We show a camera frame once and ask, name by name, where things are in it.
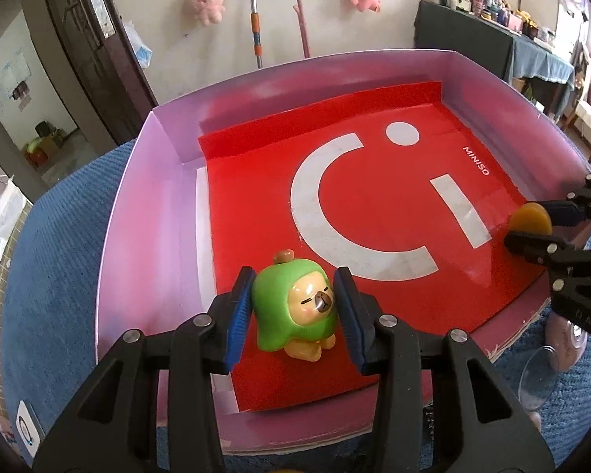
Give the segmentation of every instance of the brown nose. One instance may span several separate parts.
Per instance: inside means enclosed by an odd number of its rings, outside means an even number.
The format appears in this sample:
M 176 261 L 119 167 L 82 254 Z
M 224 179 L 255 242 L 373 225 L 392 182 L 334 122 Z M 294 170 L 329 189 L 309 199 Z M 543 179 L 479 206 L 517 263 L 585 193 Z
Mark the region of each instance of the brown nose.
M 331 306 L 333 305 L 333 301 L 331 298 L 324 293 L 323 291 L 319 291 L 315 294 L 315 309 L 320 313 L 326 313 Z

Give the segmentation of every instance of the blue bedspread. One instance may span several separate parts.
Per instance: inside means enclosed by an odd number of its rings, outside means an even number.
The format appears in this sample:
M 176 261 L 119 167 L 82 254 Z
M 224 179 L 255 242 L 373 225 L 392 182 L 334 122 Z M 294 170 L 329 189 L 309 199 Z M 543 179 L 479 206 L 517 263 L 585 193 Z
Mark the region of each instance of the blue bedspread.
M 132 147 L 133 142 L 118 147 L 55 185 L 35 203 L 24 225 L 2 316 L 4 398 L 13 428 L 23 399 L 32 404 L 48 431 L 95 366 L 96 286 L 102 246 Z M 513 388 L 524 352 L 543 344 L 541 321 L 498 360 L 496 367 Z M 560 463 L 591 426 L 591 338 L 580 362 L 560 376 L 541 415 L 543 436 Z M 167 465 L 165 430 L 159 430 L 158 438 L 159 461 Z M 367 440 L 364 436 L 309 452 L 226 460 L 229 470 L 236 473 L 279 467 L 343 473 L 358 467 Z M 429 456 L 426 437 L 424 466 Z

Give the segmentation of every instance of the yellow disc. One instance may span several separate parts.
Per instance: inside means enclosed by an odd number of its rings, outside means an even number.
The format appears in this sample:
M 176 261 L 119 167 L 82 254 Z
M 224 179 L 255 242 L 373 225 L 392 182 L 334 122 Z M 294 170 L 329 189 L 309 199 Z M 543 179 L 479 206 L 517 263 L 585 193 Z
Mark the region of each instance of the yellow disc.
M 508 220 L 509 231 L 521 231 L 536 235 L 552 234 L 552 219 L 549 213 L 537 202 L 527 202 Z

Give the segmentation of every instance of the silver rivet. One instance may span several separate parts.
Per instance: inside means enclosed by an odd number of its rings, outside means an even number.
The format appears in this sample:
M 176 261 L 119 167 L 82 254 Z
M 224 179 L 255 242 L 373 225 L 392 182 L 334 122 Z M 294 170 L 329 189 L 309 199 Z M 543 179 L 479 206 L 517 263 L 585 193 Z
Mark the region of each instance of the silver rivet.
M 468 340 L 468 334 L 461 329 L 453 329 L 451 331 L 451 339 L 457 343 L 464 343 Z
M 128 330 L 123 334 L 125 343 L 136 343 L 140 339 L 140 331 L 137 329 Z
M 398 320 L 394 315 L 381 315 L 379 317 L 379 323 L 383 327 L 394 327 L 398 324 Z
M 206 327 L 212 323 L 212 318 L 208 313 L 199 313 L 195 318 L 193 318 L 193 324 L 197 325 L 197 327 Z

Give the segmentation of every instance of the plastic bag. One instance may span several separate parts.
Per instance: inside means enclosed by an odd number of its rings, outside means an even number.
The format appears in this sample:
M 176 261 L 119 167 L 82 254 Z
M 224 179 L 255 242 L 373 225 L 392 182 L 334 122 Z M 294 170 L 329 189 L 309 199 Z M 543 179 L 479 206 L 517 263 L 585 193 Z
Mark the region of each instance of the plastic bag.
M 134 49 L 134 55 L 136 55 L 136 59 L 140 64 L 140 67 L 146 69 L 149 67 L 151 63 L 151 57 L 153 56 L 153 52 L 149 47 L 140 39 L 136 28 L 134 27 L 133 21 L 123 22 L 123 26 L 125 27 L 125 33 L 127 37 L 129 37 L 129 42 Z

